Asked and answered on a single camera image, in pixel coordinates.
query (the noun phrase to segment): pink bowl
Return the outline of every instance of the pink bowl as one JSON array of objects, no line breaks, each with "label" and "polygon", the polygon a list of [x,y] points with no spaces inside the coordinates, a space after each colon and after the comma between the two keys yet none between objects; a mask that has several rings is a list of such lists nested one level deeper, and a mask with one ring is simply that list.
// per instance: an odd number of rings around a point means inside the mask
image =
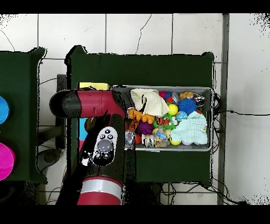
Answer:
[{"label": "pink bowl", "polygon": [[10,175],[14,161],[15,155],[12,149],[0,143],[0,181]]}]

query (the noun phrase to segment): white band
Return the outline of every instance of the white band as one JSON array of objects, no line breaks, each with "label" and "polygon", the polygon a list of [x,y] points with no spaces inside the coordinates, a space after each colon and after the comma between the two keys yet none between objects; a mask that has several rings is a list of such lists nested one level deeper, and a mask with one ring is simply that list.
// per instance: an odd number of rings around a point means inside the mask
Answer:
[{"label": "white band", "polygon": [[108,193],[121,200],[122,188],[118,184],[109,180],[93,179],[83,182],[81,194],[86,192]]}]

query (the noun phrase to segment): crack in tile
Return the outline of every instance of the crack in tile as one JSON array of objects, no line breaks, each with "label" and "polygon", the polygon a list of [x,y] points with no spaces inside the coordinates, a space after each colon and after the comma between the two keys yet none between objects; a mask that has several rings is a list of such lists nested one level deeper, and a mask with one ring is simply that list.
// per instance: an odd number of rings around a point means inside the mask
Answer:
[{"label": "crack in tile", "polygon": [[[146,24],[148,23],[148,21],[150,20],[151,17],[152,17],[152,13],[150,14],[150,17],[148,18]],[[140,34],[140,38],[139,38],[139,41],[138,41],[138,46],[137,46],[137,50],[136,50],[136,53],[135,53],[135,54],[137,54],[137,52],[138,52],[140,40],[141,40],[141,34]]]}]

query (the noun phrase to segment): yellow ball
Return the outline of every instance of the yellow ball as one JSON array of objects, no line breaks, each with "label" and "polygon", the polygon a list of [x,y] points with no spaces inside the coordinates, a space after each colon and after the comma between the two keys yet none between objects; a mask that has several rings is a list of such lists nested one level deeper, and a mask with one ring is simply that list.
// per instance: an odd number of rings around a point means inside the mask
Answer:
[{"label": "yellow ball", "polygon": [[169,106],[170,111],[168,112],[169,115],[175,115],[178,112],[178,107],[175,104],[170,104]]},{"label": "yellow ball", "polygon": [[173,142],[173,141],[171,140],[171,138],[170,138],[170,143],[171,143],[172,145],[179,145],[181,142]]}]

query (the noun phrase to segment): blue spiky ball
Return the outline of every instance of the blue spiky ball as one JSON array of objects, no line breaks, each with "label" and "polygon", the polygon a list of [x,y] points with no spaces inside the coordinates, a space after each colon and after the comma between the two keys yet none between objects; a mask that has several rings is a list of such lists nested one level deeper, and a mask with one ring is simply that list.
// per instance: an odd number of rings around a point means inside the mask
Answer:
[{"label": "blue spiky ball", "polygon": [[178,109],[186,112],[188,115],[197,110],[197,104],[193,99],[183,99],[179,102]]}]

